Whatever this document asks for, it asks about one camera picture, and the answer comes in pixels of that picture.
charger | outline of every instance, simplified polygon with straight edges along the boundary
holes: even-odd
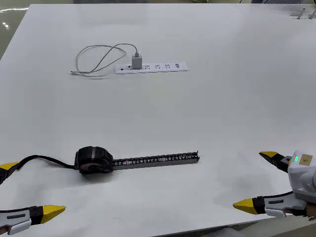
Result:
[[[132,55],[132,69],[143,69],[143,58],[138,52]]]

table surface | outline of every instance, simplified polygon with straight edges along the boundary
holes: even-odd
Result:
[[[302,7],[313,11],[31,5],[0,61],[1,163],[32,154],[73,163],[84,146],[115,158],[198,150],[200,161],[95,177],[31,161],[1,185],[0,209],[67,209],[18,235],[148,237],[267,218],[232,206],[290,190],[287,174],[258,152],[316,152],[316,20],[289,16]],[[69,75],[81,48],[122,42],[135,44],[144,62],[186,61],[189,71],[114,75],[111,67],[101,80]],[[102,53],[86,55],[81,67]]]

white power strip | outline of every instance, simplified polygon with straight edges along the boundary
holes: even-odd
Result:
[[[115,65],[115,74],[127,73],[159,73],[159,72],[179,72],[187,71],[188,67],[185,62],[172,63],[143,63],[143,69],[132,69],[131,64]]]

label sticker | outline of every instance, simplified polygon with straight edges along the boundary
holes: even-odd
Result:
[[[313,156],[303,154],[300,160],[301,165],[310,166],[312,162]]]

white cable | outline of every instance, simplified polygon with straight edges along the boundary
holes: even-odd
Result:
[[[108,66],[110,66],[111,64],[115,63],[116,61],[118,61],[119,59],[123,58],[126,56],[126,51],[117,47],[119,45],[130,45],[130,46],[133,46],[136,50],[136,54],[138,55],[138,51],[137,51],[137,48],[136,46],[134,46],[133,44],[130,44],[130,43],[118,43],[114,46],[110,46],[110,45],[105,45],[105,44],[96,44],[96,45],[89,45],[85,48],[83,48],[82,50],[80,50],[80,52],[77,54],[76,56],[76,70],[77,71],[70,71],[70,74],[71,75],[76,75],[76,76],[84,76],[84,77],[104,77],[105,75],[96,75],[96,76],[90,76],[90,75],[87,75],[87,74],[90,74],[90,73],[95,73],[95,72],[98,72],[102,69],[105,69],[107,68]],[[78,62],[79,62],[79,57],[85,53],[86,51],[90,50],[90,49],[93,49],[93,48],[96,48],[96,47],[109,47],[109,51],[106,52],[106,54],[102,57],[102,59],[98,62],[98,64],[90,71],[81,71],[79,70],[79,67],[78,67]],[[102,63],[102,61],[106,58],[106,56],[113,50],[113,49],[118,49],[120,51],[122,51],[124,54],[122,56],[120,56],[119,58],[117,58],[116,60],[112,61],[111,63],[109,63],[108,65],[102,67],[102,68],[99,68],[97,69],[100,64]]]

